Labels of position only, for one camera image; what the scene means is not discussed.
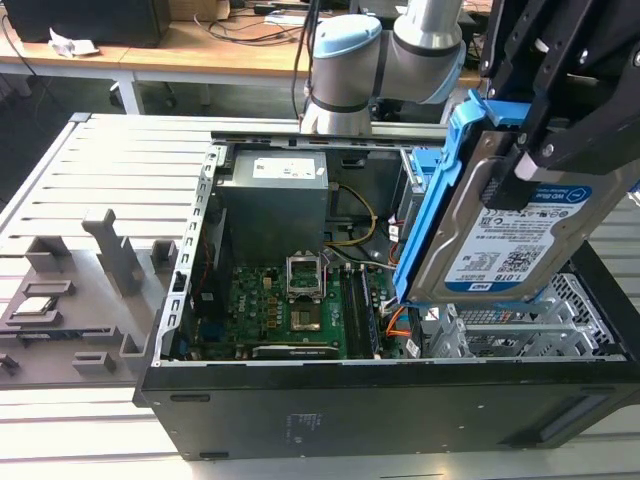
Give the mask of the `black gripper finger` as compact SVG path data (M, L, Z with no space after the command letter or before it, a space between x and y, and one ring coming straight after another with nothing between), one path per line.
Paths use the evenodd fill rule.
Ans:
M490 99L524 101L530 95L536 60L532 47L542 11L542 1L492 3L480 61Z
M639 75L621 76L611 96L565 129L550 131L544 123L553 107L536 99L521 135L493 169L486 186L486 206L522 209L541 183L568 174L598 179L639 167Z

